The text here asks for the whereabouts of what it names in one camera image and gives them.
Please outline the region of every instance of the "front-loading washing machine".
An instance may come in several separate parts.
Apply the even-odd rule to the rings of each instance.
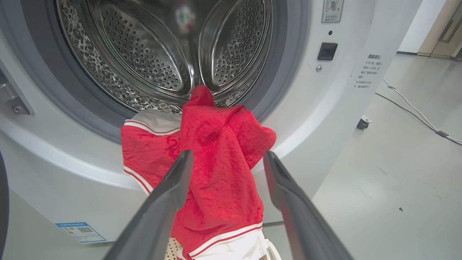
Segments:
[[[204,84],[278,136],[312,197],[381,82],[421,0],[1,0],[0,149],[9,186],[58,227],[114,241],[146,195],[120,128],[182,113]],[[260,162],[264,222],[281,221]]]

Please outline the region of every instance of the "cable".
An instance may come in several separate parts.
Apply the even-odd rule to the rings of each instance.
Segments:
[[[398,106],[399,108],[401,108],[402,110],[404,110],[404,111],[408,112],[409,114],[413,115],[413,116],[414,116],[415,118],[417,118],[420,122],[422,122],[422,124],[424,124],[424,126],[426,126],[428,129],[432,130],[435,134],[437,134],[437,135],[439,135],[439,136],[441,136],[441,137],[444,137],[444,138],[448,139],[449,141],[451,141],[451,142],[453,142],[453,143],[455,143],[455,144],[458,144],[458,145],[462,146],[462,143],[459,143],[458,140],[449,138],[449,137],[444,136],[444,135],[441,135],[440,133],[438,133],[438,131],[435,131],[435,129],[434,129],[433,127],[429,126],[426,122],[424,122],[422,119],[420,119],[416,114],[414,114],[414,113],[412,113],[411,111],[407,110],[406,108],[404,108],[404,107],[398,105],[396,102],[392,101],[391,99],[386,98],[386,97],[380,95],[379,93],[376,93],[376,95],[378,95],[378,96],[380,96],[380,97],[382,97],[382,98],[384,98],[384,99],[390,101],[391,103],[397,105],[397,106]]]
[[[462,141],[457,140],[457,139],[453,139],[452,137],[449,137],[448,134],[446,134],[446,133],[444,133],[444,132],[438,130],[433,124],[430,123],[430,121],[428,121],[428,119],[424,116],[424,114],[422,114],[422,112],[420,112],[417,108],[415,108],[415,106],[413,106],[413,105],[411,104],[411,102],[409,102],[409,100],[408,100],[403,94],[401,94],[399,91],[397,91],[396,88],[392,87],[392,86],[390,85],[390,83],[388,83],[388,81],[387,81],[386,79],[382,79],[382,80],[383,80],[385,83],[387,83],[387,87],[388,87],[388,88],[393,89],[396,93],[398,93],[398,95],[400,95],[400,96],[406,101],[406,103],[408,103],[414,110],[416,110],[417,113],[419,113],[419,115],[421,115],[421,116],[424,118],[424,120],[431,126],[431,128],[432,128],[437,134],[439,134],[439,135],[441,135],[441,136],[444,136],[446,139],[449,139],[449,140],[452,140],[452,141],[455,141],[455,142],[461,142],[461,143],[462,143]]]

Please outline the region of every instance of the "stainless steel drum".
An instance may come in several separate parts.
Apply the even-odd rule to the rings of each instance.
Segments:
[[[80,67],[127,108],[181,113],[198,84],[236,104],[265,64],[269,0],[59,0]]]

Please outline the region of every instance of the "red fabric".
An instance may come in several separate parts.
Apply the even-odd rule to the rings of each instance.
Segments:
[[[250,169],[276,140],[244,106],[217,108],[210,90],[194,89],[183,106],[181,129],[156,136],[122,127],[124,165],[156,187],[181,151],[194,152],[186,204],[176,214],[172,237],[185,253],[216,235],[263,220],[263,203]]]

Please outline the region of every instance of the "washing machine door opening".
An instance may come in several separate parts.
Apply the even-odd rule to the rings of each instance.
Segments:
[[[242,104],[262,121],[290,85],[309,21],[297,0],[1,3],[2,30],[40,90],[114,142],[137,111],[181,114],[199,84],[218,107]]]

